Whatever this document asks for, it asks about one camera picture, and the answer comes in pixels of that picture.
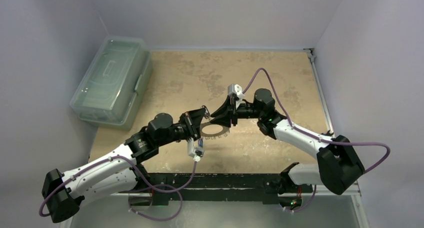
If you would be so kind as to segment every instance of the translucent container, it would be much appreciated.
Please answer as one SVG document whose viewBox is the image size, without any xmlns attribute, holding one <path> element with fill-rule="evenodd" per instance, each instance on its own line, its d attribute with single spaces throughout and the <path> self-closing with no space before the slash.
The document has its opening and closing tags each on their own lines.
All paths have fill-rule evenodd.
<svg viewBox="0 0 424 228">
<path fill-rule="evenodd" d="M 78 117 L 130 130 L 152 73 L 150 56 L 142 39 L 106 37 L 70 102 Z"/>
</svg>

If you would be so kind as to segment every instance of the white wall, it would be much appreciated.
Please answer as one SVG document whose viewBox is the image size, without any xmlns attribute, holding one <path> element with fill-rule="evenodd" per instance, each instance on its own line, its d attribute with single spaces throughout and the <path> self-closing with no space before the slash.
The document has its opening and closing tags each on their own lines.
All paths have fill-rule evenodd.
<svg viewBox="0 0 424 228">
<path fill-rule="evenodd" d="M 371 227 L 423 227 L 424 2 L 342 0 L 316 46 L 316 68 L 334 128 L 392 148 L 363 176 Z M 366 166 L 381 147 L 358 147 Z"/>
<path fill-rule="evenodd" d="M 0 220 L 38 216 L 47 172 L 86 162 L 96 129 L 69 101 L 106 32 L 90 0 L 0 0 Z"/>
<path fill-rule="evenodd" d="M 341 0 L 92 0 L 113 35 L 153 48 L 314 47 Z"/>
</svg>

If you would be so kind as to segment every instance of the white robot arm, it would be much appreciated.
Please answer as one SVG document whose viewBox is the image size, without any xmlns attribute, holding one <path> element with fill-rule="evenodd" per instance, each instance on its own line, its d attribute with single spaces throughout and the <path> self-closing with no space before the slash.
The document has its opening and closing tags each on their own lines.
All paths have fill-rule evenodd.
<svg viewBox="0 0 424 228">
<path fill-rule="evenodd" d="M 259 130 L 273 139 L 292 144 L 317 160 L 317 164 L 294 163 L 284 172 L 288 185 L 323 184 L 335 194 L 342 194 L 365 171 L 349 140 L 339 135 L 317 134 L 295 123 L 275 109 L 270 90 L 258 89 L 253 102 L 243 99 L 240 85 L 228 87 L 226 101 L 210 122 L 225 127 L 236 126 L 238 119 L 258 119 Z M 346 145 L 332 143 L 343 142 Z"/>
<path fill-rule="evenodd" d="M 256 90 L 253 103 L 243 98 L 241 86 L 230 85 L 226 101 L 210 115 L 213 118 L 210 122 L 229 128 L 237 125 L 239 118 L 258 119 L 257 125 L 264 135 L 292 144 L 317 159 L 317 164 L 293 163 L 279 174 L 278 193 L 296 190 L 298 185 L 323 184 L 333 193 L 342 194 L 364 173 L 361 161 L 345 137 L 317 134 L 292 123 L 275 109 L 275 100 L 267 89 Z M 171 142 L 186 140 L 187 154 L 198 162 L 204 151 L 195 141 L 201 138 L 202 119 L 208 117 L 205 106 L 183 113 L 177 123 L 173 123 L 169 114 L 158 114 L 140 132 L 103 157 L 64 173 L 57 169 L 50 171 L 44 180 L 42 195 L 45 200 L 40 215 L 50 215 L 53 222 L 61 222 L 77 213 L 80 206 L 105 195 L 145 188 L 149 174 L 141 162 L 155 156 L 160 146 Z M 343 146 L 334 145 L 334 141 L 343 142 Z M 205 184 L 210 184 L 210 179 L 215 178 L 205 177 Z M 49 214 L 43 213 L 44 204 Z"/>
<path fill-rule="evenodd" d="M 148 176 L 141 162 L 157 155 L 160 146 L 171 142 L 186 140 L 187 154 L 199 162 L 204 151 L 195 141 L 201 137 L 200 124 L 206 113 L 206 107 L 184 112 L 177 123 L 173 123 L 169 114 L 158 114 L 140 132 L 110 153 L 64 173 L 57 169 L 50 171 L 44 180 L 42 195 L 45 200 L 39 214 L 50 215 L 55 223 L 61 222 L 91 201 L 145 185 L 130 162 L 137 164 L 138 170 Z M 49 214 L 43 213 L 44 205 Z"/>
</svg>

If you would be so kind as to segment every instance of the table surface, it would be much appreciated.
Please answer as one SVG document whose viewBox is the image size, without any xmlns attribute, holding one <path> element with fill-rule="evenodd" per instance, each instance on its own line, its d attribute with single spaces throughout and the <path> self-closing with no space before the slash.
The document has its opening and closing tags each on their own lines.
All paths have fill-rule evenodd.
<svg viewBox="0 0 424 228">
<path fill-rule="evenodd" d="M 213 112 L 226 99 L 228 85 L 236 83 L 245 88 L 260 67 L 269 72 L 294 122 L 317 133 L 327 130 L 311 64 L 304 52 L 164 51 L 153 52 L 151 61 L 153 72 L 132 129 L 99 128 L 90 161 L 118 147 L 157 113 L 169 113 L 176 121 L 181 113 L 201 105 Z M 245 98 L 252 101 L 258 88 L 271 89 L 264 73 L 257 76 Z M 303 151 L 264 136 L 255 120 L 239 120 L 227 137 L 206 140 L 204 148 L 197 172 L 280 173 L 293 162 L 315 162 Z M 161 147 L 158 155 L 143 164 L 148 172 L 191 172 L 193 168 L 186 142 Z"/>
</svg>

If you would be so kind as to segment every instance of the purple cable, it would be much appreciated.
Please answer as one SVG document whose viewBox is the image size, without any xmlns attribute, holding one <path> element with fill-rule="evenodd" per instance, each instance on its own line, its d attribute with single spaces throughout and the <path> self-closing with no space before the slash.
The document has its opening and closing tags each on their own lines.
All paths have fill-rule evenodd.
<svg viewBox="0 0 424 228">
<path fill-rule="evenodd" d="M 154 189 L 154 190 L 156 190 L 156 191 L 158 191 L 158 192 L 162 192 L 162 193 L 172 193 L 172 192 L 178 192 L 178 194 L 179 194 L 179 196 L 180 196 L 180 200 L 181 200 L 181 205 L 182 205 L 182 203 L 183 203 L 183 199 L 182 199 L 182 197 L 181 197 L 181 194 L 179 193 L 179 190 L 181 190 L 181 189 L 184 189 L 192 180 L 193 180 L 193 177 L 194 177 L 194 175 L 195 175 L 195 172 L 196 172 L 196 165 L 197 165 L 197 162 L 194 162 L 194 165 L 193 165 L 193 172 L 191 173 L 191 176 L 190 176 L 190 179 L 188 179 L 188 181 L 187 181 L 187 183 L 185 183 L 183 186 L 181 186 L 181 187 L 179 187 L 179 188 L 175 188 L 175 189 L 171 189 L 171 190 L 163 190 L 163 189 L 158 189 L 158 188 L 156 188 L 155 186 L 161 186 L 161 185 L 155 185 L 155 186 L 153 186 L 152 184 L 150 184 L 148 181 L 147 181 L 147 179 L 146 179 L 146 177 L 143 175 L 143 173 L 137 168 L 137 166 L 130 160 L 130 159 L 128 159 L 128 158 L 126 158 L 126 157 L 123 157 L 123 156 L 119 156 L 119 155 L 117 155 L 117 156 L 112 156 L 111 157 L 112 158 L 112 160 L 113 159 L 122 159 L 122 160 L 124 160 L 124 161 L 126 161 L 128 164 L 130 164 L 131 165 L 131 167 L 141 176 L 141 178 L 143 179 L 143 181 L 148 185 L 148 187 L 149 188 L 145 188 L 145 189 L 142 189 L 142 190 L 147 190 L 147 189 Z M 76 173 L 75 175 L 74 175 L 74 177 L 78 177 L 78 176 L 80 176 L 80 175 L 82 175 L 83 173 L 85 173 L 85 172 L 87 172 L 87 171 L 89 171 L 90 169 L 92 169 L 92 168 L 94 168 L 94 167 L 96 167 L 96 166 L 99 166 L 99 165 L 101 165 L 101 164 L 103 164 L 103 163 L 106 163 L 106 162 L 110 162 L 110 160 L 109 159 L 104 159 L 104 160 L 101 160 L 101 161 L 99 161 L 99 162 L 96 162 L 96 163 L 94 163 L 94 164 L 92 164 L 92 165 L 90 165 L 90 166 L 87 166 L 86 168 L 84 168 L 84 169 L 82 169 L 81 171 L 79 171 L 78 173 Z M 46 205 L 46 203 L 48 202 L 48 200 L 50 200 L 50 198 L 58 191 L 58 190 L 60 190 L 61 188 L 63 188 L 65 185 L 67 185 L 67 184 L 69 184 L 71 182 L 71 179 L 69 178 L 69 179 L 67 179 L 67 180 L 65 180 L 62 184 L 60 184 L 58 187 L 56 187 L 44 200 L 43 200 L 43 202 L 41 203 L 41 206 L 40 206 L 40 208 L 39 208 L 39 210 L 38 210 L 38 214 L 40 215 L 40 216 L 42 216 L 42 217 L 46 217 L 46 216 L 49 216 L 50 214 L 48 213 L 48 214 L 44 214 L 43 213 L 43 208 L 44 208 L 44 206 Z M 180 212 L 180 210 L 181 210 L 181 208 L 182 207 L 180 207 L 179 209 L 178 209 L 178 212 L 175 214 L 175 215 L 173 215 L 172 216 L 172 218 L 174 218 L 176 215 L 178 215 L 178 213 Z M 144 216 L 144 217 L 146 217 L 146 218 L 149 218 L 149 219 L 152 219 L 152 220 L 155 220 L 155 218 L 153 218 L 153 217 L 150 217 L 150 216 Z"/>
<path fill-rule="evenodd" d="M 250 82 L 246 86 L 245 90 L 243 90 L 243 94 L 247 92 L 247 90 L 250 88 L 250 86 L 252 85 L 253 81 L 255 80 L 256 76 L 258 75 L 259 71 L 261 71 L 261 70 L 266 74 L 266 77 L 268 78 L 269 84 L 271 85 L 272 91 L 273 91 L 273 93 L 275 95 L 275 99 L 277 100 L 279 106 L 281 107 L 282 111 L 286 115 L 287 121 L 288 121 L 289 125 L 293 129 L 295 129 L 295 130 L 299 131 L 300 133 L 302 133 L 304 135 L 307 135 L 307 136 L 309 136 L 309 137 L 311 137 L 313 139 L 316 139 L 316 140 L 318 140 L 320 142 L 327 143 L 327 144 L 334 144 L 334 145 L 346 145 L 346 144 L 348 144 L 348 145 L 352 145 L 352 146 L 382 146 L 382 147 L 386 148 L 385 155 L 380 160 L 378 160 L 375 164 L 371 165 L 368 169 L 366 169 L 364 171 L 364 174 L 366 174 L 366 173 L 370 172 L 371 170 L 375 169 L 377 166 L 379 166 L 383 161 L 385 161 L 388 158 L 388 156 L 390 155 L 390 151 L 391 150 L 390 150 L 389 146 L 387 146 L 384 143 L 379 143 L 379 142 L 349 142 L 349 143 L 344 143 L 344 142 L 336 142 L 336 141 L 330 141 L 330 140 L 323 140 L 323 139 L 320 139 L 319 137 L 317 137 L 316 135 L 313 135 L 313 134 L 311 134 L 309 132 L 306 132 L 304 130 L 301 130 L 301 129 L 297 128 L 296 126 L 293 126 L 292 120 L 290 119 L 290 116 L 289 116 L 288 112 L 283 107 L 283 105 L 282 105 L 282 103 L 281 103 L 281 101 L 280 101 L 280 99 L 279 99 L 279 97 L 277 95 L 276 89 L 274 88 L 273 81 L 271 80 L 270 75 L 268 74 L 268 72 L 264 68 L 258 68 L 256 70 L 256 72 L 254 73 L 252 79 L 250 80 Z M 317 186 L 315 186 L 315 189 L 313 191 L 313 194 L 312 194 L 312 197 L 310 198 L 310 200 L 306 203 L 305 206 L 301 207 L 297 211 L 300 211 L 300 210 L 306 208 L 310 204 L 310 202 L 315 197 L 316 190 L 317 190 Z"/>
<path fill-rule="evenodd" d="M 279 106 L 281 107 L 282 111 L 284 112 L 285 116 L 287 117 L 287 121 L 290 124 L 290 126 L 292 125 L 292 120 L 289 117 L 289 113 L 286 111 L 286 109 L 283 107 L 283 105 L 280 102 L 280 99 L 278 98 L 276 89 L 274 88 L 274 84 L 273 81 L 271 80 L 270 75 L 268 74 L 268 72 L 264 69 L 264 68 L 258 68 L 256 70 L 256 72 L 254 73 L 252 79 L 250 80 L 250 82 L 248 83 L 248 85 L 246 86 L 246 88 L 243 90 L 243 94 L 246 93 L 248 91 L 248 89 L 251 87 L 253 81 L 255 80 L 256 76 L 258 75 L 259 71 L 263 71 L 266 74 L 266 77 L 268 78 L 269 84 L 271 85 L 272 91 L 274 92 L 275 95 L 275 99 L 277 100 Z"/>
<path fill-rule="evenodd" d="M 168 184 L 157 184 L 157 185 L 154 185 L 154 186 L 166 186 L 166 187 L 175 189 L 175 187 L 168 185 Z M 145 191 L 145 190 L 148 190 L 148 189 L 150 189 L 150 187 L 141 189 L 139 192 Z M 128 199 L 129 210 L 132 211 L 134 214 L 138 214 L 139 216 L 142 216 L 144 218 L 151 219 L 151 220 L 154 220 L 154 221 L 168 221 L 168 220 L 175 218 L 180 213 L 181 209 L 183 208 L 183 197 L 181 196 L 181 193 L 179 191 L 177 191 L 177 194 L 179 196 L 179 208 L 178 208 L 178 210 L 176 211 L 175 214 L 173 214 L 172 216 L 170 216 L 168 218 L 154 218 L 154 217 L 145 215 L 143 213 L 140 213 L 140 212 L 136 211 L 135 209 L 133 209 L 133 207 L 131 206 L 131 203 L 130 203 L 130 199 Z"/>
</svg>

